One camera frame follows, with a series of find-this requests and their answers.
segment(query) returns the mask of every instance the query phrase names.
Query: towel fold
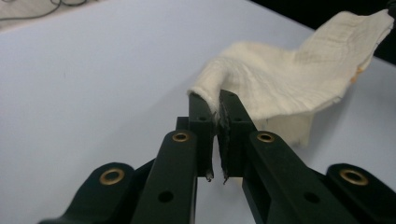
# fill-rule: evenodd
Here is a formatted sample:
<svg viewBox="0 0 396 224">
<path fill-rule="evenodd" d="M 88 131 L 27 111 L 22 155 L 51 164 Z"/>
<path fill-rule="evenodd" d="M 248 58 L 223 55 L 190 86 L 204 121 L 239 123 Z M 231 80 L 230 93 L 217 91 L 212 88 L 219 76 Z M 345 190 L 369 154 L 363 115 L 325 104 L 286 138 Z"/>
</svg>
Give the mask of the towel fold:
<svg viewBox="0 0 396 224">
<path fill-rule="evenodd" d="M 314 114 L 342 99 L 390 32 L 393 18 L 387 12 L 341 12 L 297 50 L 235 43 L 206 64 L 189 93 L 199 94 L 218 115 L 220 90 L 232 91 L 258 130 L 306 146 Z"/>
</svg>

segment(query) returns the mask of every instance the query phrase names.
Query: black plastic part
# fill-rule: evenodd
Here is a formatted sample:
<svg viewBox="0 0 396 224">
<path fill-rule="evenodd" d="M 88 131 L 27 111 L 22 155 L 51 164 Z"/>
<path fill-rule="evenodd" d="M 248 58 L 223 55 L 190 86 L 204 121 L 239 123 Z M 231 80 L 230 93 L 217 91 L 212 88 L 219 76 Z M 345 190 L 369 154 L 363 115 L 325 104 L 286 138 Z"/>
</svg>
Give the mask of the black plastic part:
<svg viewBox="0 0 396 224">
<path fill-rule="evenodd" d="M 256 128 L 238 96 L 230 91 L 220 93 L 219 151 L 224 178 L 243 176 L 248 135 Z"/>
<path fill-rule="evenodd" d="M 102 184 L 101 175 L 114 168 L 122 170 L 124 177 L 115 184 Z M 132 190 L 133 176 L 134 169 L 126 164 L 113 162 L 101 166 L 79 188 L 61 217 L 44 220 L 40 224 L 129 223 L 137 199 L 137 192 Z"/>
<path fill-rule="evenodd" d="M 132 224 L 193 223 L 196 200 L 196 137 L 176 130 L 163 139 Z"/>
<path fill-rule="evenodd" d="M 326 182 L 361 223 L 396 223 L 396 194 L 369 172 L 349 164 L 332 165 Z"/>
<path fill-rule="evenodd" d="M 251 166 L 245 175 L 244 190 L 251 189 L 247 188 L 249 182 L 261 181 L 271 197 L 269 211 L 254 214 L 252 210 L 256 222 L 358 223 L 317 175 L 274 133 L 252 133 L 247 157 Z M 255 201 L 259 193 L 253 196 Z M 257 206 L 248 198 L 247 201 L 250 206 Z"/>
<path fill-rule="evenodd" d="M 387 3 L 388 14 L 396 20 L 396 0 L 390 0 Z"/>
<path fill-rule="evenodd" d="M 176 130 L 188 130 L 189 117 L 177 117 Z"/>
<path fill-rule="evenodd" d="M 266 221 L 268 221 L 272 203 L 271 197 L 250 162 L 247 163 L 246 175 L 247 177 L 245 177 L 242 182 L 242 188 L 247 198 L 250 211 L 256 224 L 267 223 Z"/>
<path fill-rule="evenodd" d="M 141 167 L 139 167 L 134 171 L 134 178 L 132 184 L 133 192 L 137 192 L 140 195 L 141 191 L 146 185 L 146 181 L 149 177 L 149 173 L 151 171 L 154 162 L 155 159 L 147 162 L 146 164 L 142 165 Z"/>
<path fill-rule="evenodd" d="M 212 166 L 213 139 L 216 135 L 214 115 L 210 111 L 206 101 L 195 93 L 189 96 L 189 127 L 188 130 L 199 136 L 197 140 L 198 150 L 198 176 L 211 180 L 214 177 Z"/>
</svg>

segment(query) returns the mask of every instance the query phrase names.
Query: brass screw insert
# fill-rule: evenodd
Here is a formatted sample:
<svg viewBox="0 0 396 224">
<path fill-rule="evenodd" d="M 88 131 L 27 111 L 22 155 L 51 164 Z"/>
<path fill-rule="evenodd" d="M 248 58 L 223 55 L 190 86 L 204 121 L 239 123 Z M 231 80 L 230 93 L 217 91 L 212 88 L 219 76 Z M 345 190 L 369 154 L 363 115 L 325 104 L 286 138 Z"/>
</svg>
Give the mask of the brass screw insert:
<svg viewBox="0 0 396 224">
<path fill-rule="evenodd" d="M 114 185 L 125 177 L 125 173 L 120 168 L 110 168 L 101 174 L 99 181 L 103 185 Z"/>
<path fill-rule="evenodd" d="M 340 176 L 347 182 L 354 185 L 366 186 L 369 184 L 367 177 L 355 170 L 343 169 L 340 171 Z"/>
<path fill-rule="evenodd" d="M 189 135 L 186 134 L 186 133 L 175 133 L 175 134 L 172 136 L 172 139 L 173 139 L 175 142 L 187 142 L 187 141 L 189 141 L 190 137 L 189 137 Z"/>
<path fill-rule="evenodd" d="M 275 141 L 275 138 L 269 133 L 259 133 L 257 139 L 264 143 L 272 143 Z"/>
</svg>

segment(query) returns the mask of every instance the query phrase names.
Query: crumpled towel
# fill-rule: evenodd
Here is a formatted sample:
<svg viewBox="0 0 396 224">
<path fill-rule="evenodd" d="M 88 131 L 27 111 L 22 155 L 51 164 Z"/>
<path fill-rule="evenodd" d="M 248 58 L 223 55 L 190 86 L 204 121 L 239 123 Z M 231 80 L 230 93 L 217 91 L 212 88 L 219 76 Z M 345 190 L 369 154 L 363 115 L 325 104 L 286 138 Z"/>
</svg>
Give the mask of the crumpled towel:
<svg viewBox="0 0 396 224">
<path fill-rule="evenodd" d="M 258 130 L 306 146 L 314 114 L 341 100 L 392 29 L 387 12 L 340 12 L 297 50 L 235 43 L 207 63 L 189 93 L 199 94 L 218 115 L 220 90 L 232 91 Z"/>
</svg>

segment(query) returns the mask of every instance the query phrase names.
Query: cloth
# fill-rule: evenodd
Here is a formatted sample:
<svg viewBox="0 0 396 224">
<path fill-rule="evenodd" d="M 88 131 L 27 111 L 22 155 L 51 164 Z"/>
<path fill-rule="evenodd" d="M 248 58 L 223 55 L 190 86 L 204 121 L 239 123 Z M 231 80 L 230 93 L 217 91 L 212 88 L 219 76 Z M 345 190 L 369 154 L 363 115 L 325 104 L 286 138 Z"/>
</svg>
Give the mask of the cloth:
<svg viewBox="0 0 396 224">
<path fill-rule="evenodd" d="M 220 90 L 232 91 L 258 130 L 306 146 L 314 114 L 342 99 L 392 29 L 387 12 L 340 12 L 296 50 L 235 43 L 206 64 L 189 93 L 199 94 L 218 115 Z"/>
</svg>

